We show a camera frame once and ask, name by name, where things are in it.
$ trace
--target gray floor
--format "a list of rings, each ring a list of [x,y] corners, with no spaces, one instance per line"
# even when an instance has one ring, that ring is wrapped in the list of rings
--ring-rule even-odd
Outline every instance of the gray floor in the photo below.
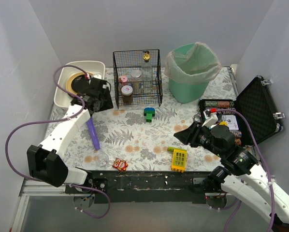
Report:
[[[102,214],[106,205],[91,208]],[[217,212],[191,203],[113,203],[106,217],[94,219],[75,211],[72,197],[30,197],[22,232],[221,232],[234,209]],[[264,232],[267,226],[242,204],[227,231]]]

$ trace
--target floral tablecloth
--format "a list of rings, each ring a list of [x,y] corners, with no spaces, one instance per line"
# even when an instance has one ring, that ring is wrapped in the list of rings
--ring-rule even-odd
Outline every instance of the floral tablecloth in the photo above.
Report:
[[[113,84],[113,68],[107,68],[105,79]],[[143,116],[144,108],[150,105],[133,105],[125,109],[117,109],[114,99],[114,88],[111,95],[114,109],[98,112],[93,115],[93,121],[98,134],[101,150],[96,151],[84,124],[68,146],[64,161],[67,165],[86,170],[115,170],[112,167],[116,157],[126,160],[127,170],[135,171],[170,171],[172,153],[168,146],[179,147],[188,151],[186,171],[212,171],[217,167],[219,157],[202,147],[191,148],[182,145],[173,134],[191,125],[192,117],[198,113],[198,100],[181,104],[172,96],[168,88],[168,78],[162,74],[163,101],[156,108],[152,123],[146,123]],[[234,99],[235,91],[227,68],[211,81],[202,96],[204,99]],[[62,118],[66,110],[53,107],[51,119]],[[46,136],[57,124],[48,126]],[[106,167],[99,167],[96,155],[105,152],[109,156]]]

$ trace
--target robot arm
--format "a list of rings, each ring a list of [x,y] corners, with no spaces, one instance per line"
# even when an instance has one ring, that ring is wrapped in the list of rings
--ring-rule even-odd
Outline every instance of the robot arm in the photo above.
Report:
[[[91,88],[78,94],[85,102],[82,112],[70,118],[82,109],[82,103],[74,98],[63,121],[38,146],[31,145],[27,150],[29,174],[50,185],[59,187],[62,184],[83,185],[87,178],[85,170],[67,167],[64,153],[79,128],[85,124],[94,112],[113,108],[107,81],[97,78],[90,79]]]
[[[209,126],[213,125],[214,120],[210,121]],[[215,125],[209,130],[207,125],[193,122],[189,128],[174,136],[185,145],[202,146],[221,158],[225,168],[215,168],[203,186],[233,194],[265,220],[270,220],[271,193],[267,173],[251,153],[235,145],[235,137],[227,126]],[[249,186],[242,184],[235,176],[246,181]],[[283,224],[289,228],[289,195],[277,183],[271,184],[275,194],[275,225]]]

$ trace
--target yellow grid toy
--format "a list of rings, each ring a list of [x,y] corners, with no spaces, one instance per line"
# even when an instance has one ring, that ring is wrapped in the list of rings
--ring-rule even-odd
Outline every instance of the yellow grid toy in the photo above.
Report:
[[[187,151],[175,147],[168,147],[167,150],[173,151],[172,171],[184,172],[188,157]]]

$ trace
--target gray wall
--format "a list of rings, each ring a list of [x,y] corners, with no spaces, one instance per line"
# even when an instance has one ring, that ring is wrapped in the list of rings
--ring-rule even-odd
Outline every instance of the gray wall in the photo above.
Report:
[[[273,0],[29,0],[60,61],[204,42],[223,65],[238,63]]]
[[[242,90],[256,75],[271,79],[270,92],[279,111],[286,114],[285,130],[260,145],[278,184],[289,193],[289,0],[275,0],[236,74]]]
[[[16,126],[49,115],[55,86],[52,73],[60,65],[27,0],[0,0],[0,232],[9,231],[23,178],[8,166],[4,145]],[[26,149],[43,136],[45,126],[14,134],[10,155],[28,174]]]
[[[106,204],[91,208],[102,215]],[[217,212],[188,202],[113,203],[107,216],[94,219],[75,211],[72,197],[30,197],[21,232],[221,232],[235,208]],[[227,231],[264,232],[267,227],[262,217],[242,204]]]

